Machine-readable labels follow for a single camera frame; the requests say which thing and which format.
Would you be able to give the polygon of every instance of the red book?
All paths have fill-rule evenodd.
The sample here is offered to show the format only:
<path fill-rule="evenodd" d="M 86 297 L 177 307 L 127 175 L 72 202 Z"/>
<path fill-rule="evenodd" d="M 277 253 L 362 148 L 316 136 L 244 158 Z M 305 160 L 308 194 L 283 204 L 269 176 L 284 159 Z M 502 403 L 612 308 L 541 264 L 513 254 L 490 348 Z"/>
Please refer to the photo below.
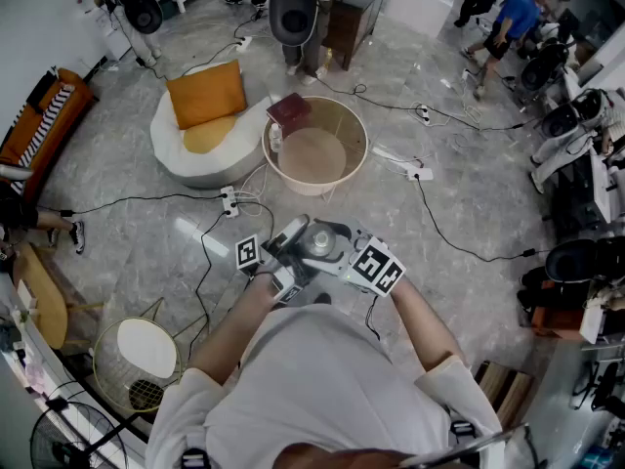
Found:
<path fill-rule="evenodd" d="M 296 93 L 286 96 L 282 101 L 267 108 L 267 114 L 271 120 L 282 128 L 293 126 L 297 120 L 304 118 L 310 112 L 311 105 Z"/>

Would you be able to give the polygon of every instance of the orange sofa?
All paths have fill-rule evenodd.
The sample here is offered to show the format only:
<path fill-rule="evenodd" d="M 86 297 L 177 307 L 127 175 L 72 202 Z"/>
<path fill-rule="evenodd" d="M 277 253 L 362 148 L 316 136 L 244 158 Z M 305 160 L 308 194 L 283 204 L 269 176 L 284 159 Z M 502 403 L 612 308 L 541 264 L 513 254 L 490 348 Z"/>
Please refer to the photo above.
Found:
<path fill-rule="evenodd" d="M 73 71 L 60 68 L 59 79 L 43 95 L 38 103 L 40 111 L 45 111 L 52 99 L 61 89 L 61 83 L 71 84 L 74 91 L 69 96 L 54 125 L 30 163 L 33 175 L 25 183 L 23 197 L 27 202 L 35 202 L 45 180 L 56 161 L 56 157 L 63 148 L 62 143 L 71 134 L 82 114 L 94 101 L 94 94 L 87 84 Z M 43 115 L 37 113 L 34 107 L 26 104 L 16 125 L 7 135 L 0 149 L 0 160 L 19 163 L 21 156 L 28 148 L 35 131 L 39 127 Z"/>

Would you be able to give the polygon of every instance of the sofa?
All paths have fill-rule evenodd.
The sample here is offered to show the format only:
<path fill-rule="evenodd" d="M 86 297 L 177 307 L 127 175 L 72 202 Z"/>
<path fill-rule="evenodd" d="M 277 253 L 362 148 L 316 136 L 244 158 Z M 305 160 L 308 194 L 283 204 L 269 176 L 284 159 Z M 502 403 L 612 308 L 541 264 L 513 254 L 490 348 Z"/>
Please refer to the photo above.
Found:
<path fill-rule="evenodd" d="M 32 143 L 41 129 L 44 115 L 63 85 L 69 96 L 63 101 L 58 114 L 55 114 L 54 122 L 47 128 L 45 137 L 37 136 L 37 148 L 33 151 Z M 29 166 L 33 171 L 30 179 L 14 188 L 22 194 L 25 201 L 36 201 L 56 157 L 63 148 L 63 142 L 93 101 L 94 94 L 82 78 L 63 68 L 55 70 L 54 73 L 46 73 L 28 96 L 0 147 L 0 160 Z M 27 160 L 23 159 L 24 155 L 28 156 Z"/>
<path fill-rule="evenodd" d="M 187 74 L 221 64 L 198 66 Z M 247 109 L 236 115 L 223 141 L 205 153 L 187 150 L 170 92 L 163 94 L 149 132 L 154 156 L 175 181 L 190 188 L 219 189 L 249 174 L 265 159 L 261 141 L 271 98 L 265 83 L 253 73 L 241 71 L 241 78 Z"/>

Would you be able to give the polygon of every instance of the electric fan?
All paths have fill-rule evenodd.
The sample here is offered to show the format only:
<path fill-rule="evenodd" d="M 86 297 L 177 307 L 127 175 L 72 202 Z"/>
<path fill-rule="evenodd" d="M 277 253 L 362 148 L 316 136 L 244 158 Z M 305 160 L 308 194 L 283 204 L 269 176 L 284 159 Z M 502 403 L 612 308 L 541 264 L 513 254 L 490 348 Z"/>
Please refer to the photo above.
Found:
<path fill-rule="evenodd" d="M 112 462 L 121 451 L 124 467 L 126 449 L 119 437 L 125 423 L 116 428 L 99 410 L 70 402 L 62 411 L 49 409 L 35 422 L 30 437 L 30 461 L 33 469 L 119 469 Z"/>

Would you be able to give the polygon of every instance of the blue shirt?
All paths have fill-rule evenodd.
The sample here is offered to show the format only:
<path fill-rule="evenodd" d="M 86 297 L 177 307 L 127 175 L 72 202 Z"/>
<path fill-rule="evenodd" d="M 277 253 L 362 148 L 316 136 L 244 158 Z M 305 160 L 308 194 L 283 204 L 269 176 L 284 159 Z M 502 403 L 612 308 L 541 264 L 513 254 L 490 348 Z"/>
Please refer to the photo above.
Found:
<path fill-rule="evenodd" d="M 516 39 L 532 28 L 539 16 L 540 8 L 534 0 L 508 0 L 497 16 L 497 22 L 501 24 L 505 18 L 510 18 L 512 27 L 508 34 Z"/>

